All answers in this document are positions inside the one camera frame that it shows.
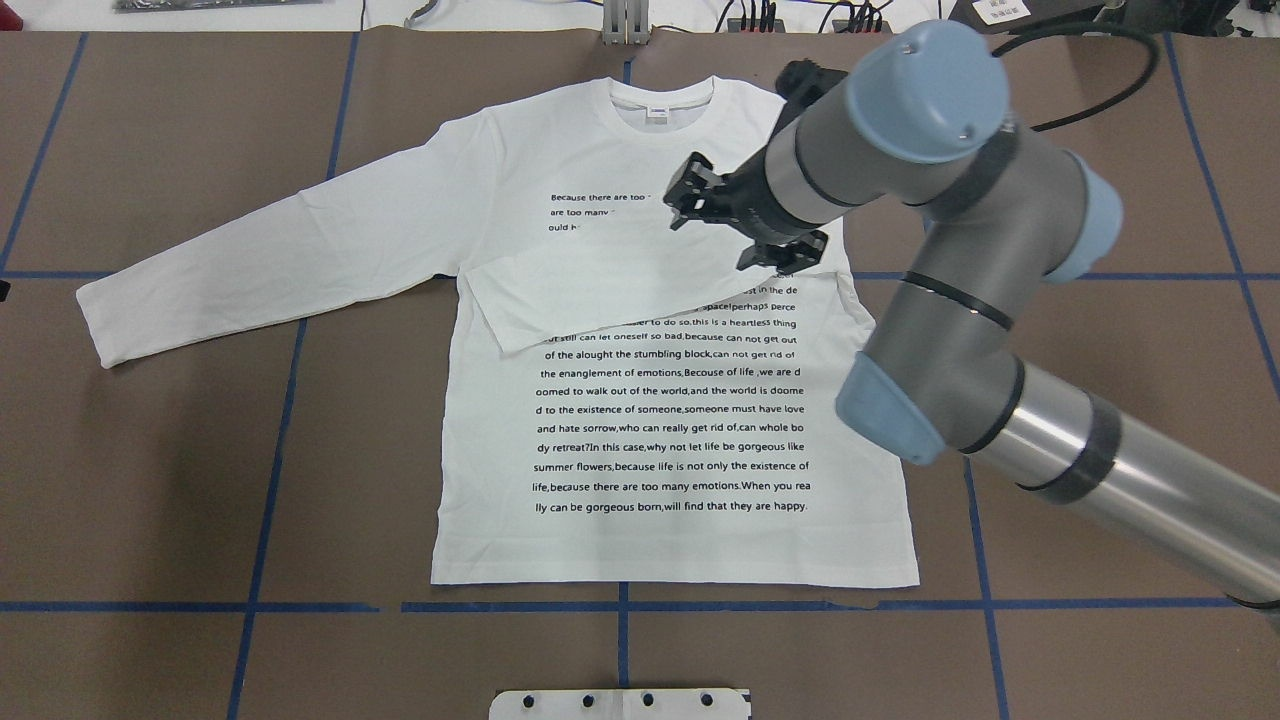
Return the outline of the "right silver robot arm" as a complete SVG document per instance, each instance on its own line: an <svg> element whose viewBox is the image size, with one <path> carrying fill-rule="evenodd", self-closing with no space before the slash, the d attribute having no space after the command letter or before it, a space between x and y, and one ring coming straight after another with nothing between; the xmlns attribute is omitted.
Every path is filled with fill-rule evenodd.
<svg viewBox="0 0 1280 720"><path fill-rule="evenodd" d="M882 197L929 224L836 398L854 430L915 464L947 447L1044 502L1126 532L1243 607L1277 614L1277 496L1007 350L1044 283L1115 243L1123 205L1082 159L1009 108L1004 67L972 28L929 20L850 73L795 61L774 133L719 176L700 154L664 201L673 228L751 240L739 268L813 268L822 227Z"/></svg>

